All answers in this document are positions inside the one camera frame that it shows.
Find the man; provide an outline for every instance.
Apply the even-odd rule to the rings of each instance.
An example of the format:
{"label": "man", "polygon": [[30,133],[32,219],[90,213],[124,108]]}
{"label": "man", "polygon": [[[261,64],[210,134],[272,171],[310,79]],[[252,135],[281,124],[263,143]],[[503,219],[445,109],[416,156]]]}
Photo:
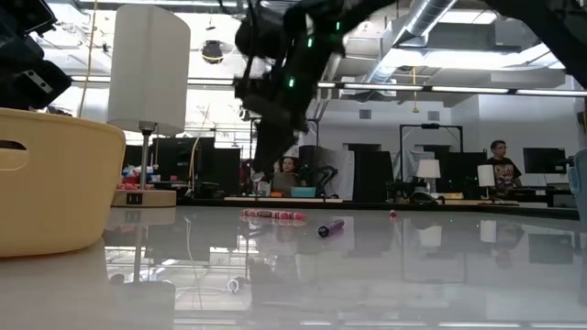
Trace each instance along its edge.
{"label": "man", "polygon": [[485,163],[493,165],[493,174],[495,176],[495,189],[498,193],[507,193],[514,187],[522,187],[520,176],[522,173],[512,162],[505,156],[507,146],[505,141],[496,140],[492,142],[491,150],[493,157]]}

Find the marker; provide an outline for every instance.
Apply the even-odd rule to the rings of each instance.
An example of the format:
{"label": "marker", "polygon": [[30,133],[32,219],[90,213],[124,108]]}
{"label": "marker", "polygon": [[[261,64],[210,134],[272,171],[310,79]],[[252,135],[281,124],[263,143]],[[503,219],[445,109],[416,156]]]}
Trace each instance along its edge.
{"label": "marker", "polygon": [[320,235],[320,237],[324,238],[324,237],[328,237],[331,234],[336,233],[338,230],[342,229],[342,227],[345,225],[345,221],[342,219],[337,219],[333,222],[331,222],[328,225],[322,225],[318,228],[318,234]]}

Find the person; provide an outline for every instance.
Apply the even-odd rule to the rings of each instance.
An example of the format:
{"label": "person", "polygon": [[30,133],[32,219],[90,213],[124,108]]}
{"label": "person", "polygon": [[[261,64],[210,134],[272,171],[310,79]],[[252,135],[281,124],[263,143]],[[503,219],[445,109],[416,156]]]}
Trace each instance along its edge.
{"label": "person", "polygon": [[295,173],[295,162],[291,157],[285,157],[281,171],[274,174],[272,191],[282,193],[285,197],[292,195],[292,187],[305,187],[305,182]]}
{"label": "person", "polygon": [[493,157],[485,163],[493,165],[493,175],[495,177],[495,189],[498,193],[507,193],[508,191],[522,187],[520,176],[522,173],[516,167],[511,159],[505,156],[507,146],[505,141],[495,140],[492,142],[491,150]]}

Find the desk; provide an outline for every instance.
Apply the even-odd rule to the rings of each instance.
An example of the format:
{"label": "desk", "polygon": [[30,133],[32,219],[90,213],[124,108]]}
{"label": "desk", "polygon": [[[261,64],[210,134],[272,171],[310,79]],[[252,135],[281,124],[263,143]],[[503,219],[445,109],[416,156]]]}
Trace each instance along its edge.
{"label": "desk", "polygon": [[293,198],[293,197],[225,197],[230,202],[273,202],[273,203],[330,203],[340,204],[343,200],[338,198]]}

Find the lamp base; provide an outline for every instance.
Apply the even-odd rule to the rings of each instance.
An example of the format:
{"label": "lamp base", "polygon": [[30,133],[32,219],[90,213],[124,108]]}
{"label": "lamp base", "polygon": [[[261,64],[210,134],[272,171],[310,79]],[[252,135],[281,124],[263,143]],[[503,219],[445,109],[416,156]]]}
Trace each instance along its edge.
{"label": "lamp base", "polygon": [[112,207],[174,207],[176,192],[158,190],[116,190]]}

